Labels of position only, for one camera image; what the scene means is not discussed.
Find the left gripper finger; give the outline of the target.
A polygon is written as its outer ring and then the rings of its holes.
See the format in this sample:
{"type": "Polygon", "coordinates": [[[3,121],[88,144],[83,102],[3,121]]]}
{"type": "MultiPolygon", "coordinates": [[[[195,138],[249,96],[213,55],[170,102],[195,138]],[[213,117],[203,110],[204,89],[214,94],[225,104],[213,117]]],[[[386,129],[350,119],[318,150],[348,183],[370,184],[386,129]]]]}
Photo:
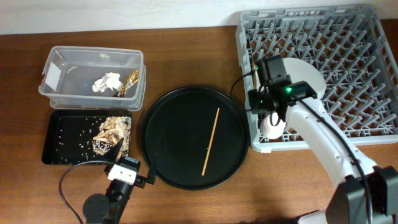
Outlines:
{"type": "Polygon", "coordinates": [[[153,160],[149,167],[149,171],[147,173],[147,181],[146,182],[148,184],[155,184],[156,177],[157,177],[157,158],[158,158],[158,152],[156,152],[154,154],[153,160]]]}
{"type": "Polygon", "coordinates": [[[123,146],[124,139],[121,138],[118,143],[113,146],[108,152],[104,154],[104,158],[107,161],[117,161],[118,154],[121,152],[121,148],[123,146]]]}

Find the food scraps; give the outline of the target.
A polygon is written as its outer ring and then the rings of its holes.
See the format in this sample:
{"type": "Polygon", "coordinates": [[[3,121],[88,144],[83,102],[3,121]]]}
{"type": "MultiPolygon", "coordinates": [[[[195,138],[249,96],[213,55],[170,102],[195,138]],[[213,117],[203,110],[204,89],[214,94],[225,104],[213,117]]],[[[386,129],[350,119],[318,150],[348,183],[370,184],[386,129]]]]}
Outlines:
{"type": "Polygon", "coordinates": [[[129,154],[132,118],[128,116],[110,116],[99,126],[99,133],[93,137],[93,152],[104,157],[118,141],[123,138],[123,146],[117,161],[129,154]]]}

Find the grey plate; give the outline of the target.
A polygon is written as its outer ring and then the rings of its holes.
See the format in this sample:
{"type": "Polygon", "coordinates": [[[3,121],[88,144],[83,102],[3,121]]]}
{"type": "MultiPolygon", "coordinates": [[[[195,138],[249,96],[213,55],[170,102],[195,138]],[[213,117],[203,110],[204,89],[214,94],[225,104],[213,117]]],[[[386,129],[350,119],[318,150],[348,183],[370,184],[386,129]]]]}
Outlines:
{"type": "Polygon", "coordinates": [[[282,61],[292,83],[305,81],[315,90],[319,99],[324,97],[326,82],[323,75],[314,66],[291,57],[283,58],[282,61]]]}

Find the pink cup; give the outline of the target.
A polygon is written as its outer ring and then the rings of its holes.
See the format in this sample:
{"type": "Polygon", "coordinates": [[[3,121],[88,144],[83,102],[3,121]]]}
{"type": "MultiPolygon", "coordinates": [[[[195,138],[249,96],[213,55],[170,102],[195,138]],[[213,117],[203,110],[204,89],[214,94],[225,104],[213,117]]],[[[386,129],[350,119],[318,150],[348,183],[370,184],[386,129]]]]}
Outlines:
{"type": "Polygon", "coordinates": [[[276,112],[267,115],[259,125],[261,134],[268,139],[277,139],[284,133],[286,122],[276,112]]]}

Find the white tissue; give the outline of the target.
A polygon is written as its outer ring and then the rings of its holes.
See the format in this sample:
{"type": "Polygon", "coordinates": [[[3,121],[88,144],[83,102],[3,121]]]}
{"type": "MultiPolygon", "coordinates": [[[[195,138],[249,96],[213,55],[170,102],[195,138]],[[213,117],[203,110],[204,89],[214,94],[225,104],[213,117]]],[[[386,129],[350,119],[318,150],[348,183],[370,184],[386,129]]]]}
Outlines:
{"type": "Polygon", "coordinates": [[[95,93],[103,93],[107,89],[110,89],[111,91],[119,91],[123,86],[123,83],[119,80],[119,78],[119,73],[105,73],[102,78],[94,82],[94,84],[92,85],[92,90],[95,93]]]}

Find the gold snack wrapper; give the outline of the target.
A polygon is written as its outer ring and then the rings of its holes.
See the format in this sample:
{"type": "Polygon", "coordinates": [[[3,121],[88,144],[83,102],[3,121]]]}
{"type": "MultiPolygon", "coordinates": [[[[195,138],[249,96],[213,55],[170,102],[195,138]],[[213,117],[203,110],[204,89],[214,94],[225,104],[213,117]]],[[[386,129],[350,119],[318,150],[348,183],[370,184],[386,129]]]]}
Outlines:
{"type": "Polygon", "coordinates": [[[123,82],[123,85],[119,91],[117,91],[113,97],[124,97],[128,89],[135,85],[139,81],[140,70],[135,70],[130,73],[123,82]]]}

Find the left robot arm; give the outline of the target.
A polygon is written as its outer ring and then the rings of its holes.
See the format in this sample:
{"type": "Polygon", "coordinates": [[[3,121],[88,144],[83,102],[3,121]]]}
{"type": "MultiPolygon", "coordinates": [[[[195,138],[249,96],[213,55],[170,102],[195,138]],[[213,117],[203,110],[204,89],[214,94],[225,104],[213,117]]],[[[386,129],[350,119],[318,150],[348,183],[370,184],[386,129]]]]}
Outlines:
{"type": "Polygon", "coordinates": [[[124,139],[103,155],[106,162],[104,172],[111,181],[105,194],[93,194],[83,204],[83,214],[87,223],[119,223],[134,187],[144,188],[156,180],[156,165],[153,164],[147,176],[138,174],[141,162],[128,156],[117,159],[117,153],[124,139]]]}

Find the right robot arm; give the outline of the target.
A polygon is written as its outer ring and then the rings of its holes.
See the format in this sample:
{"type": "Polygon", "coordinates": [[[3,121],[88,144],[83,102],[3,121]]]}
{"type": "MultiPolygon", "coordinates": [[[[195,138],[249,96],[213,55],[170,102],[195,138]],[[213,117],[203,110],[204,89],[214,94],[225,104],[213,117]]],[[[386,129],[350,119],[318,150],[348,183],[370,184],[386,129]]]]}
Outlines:
{"type": "Polygon", "coordinates": [[[335,192],[325,210],[297,217],[297,223],[397,223],[397,171],[381,168],[362,153],[327,113],[323,75],[309,63],[280,55],[262,58],[248,73],[249,112],[268,115],[263,134],[278,138],[284,123],[308,144],[327,171],[335,192]]]}

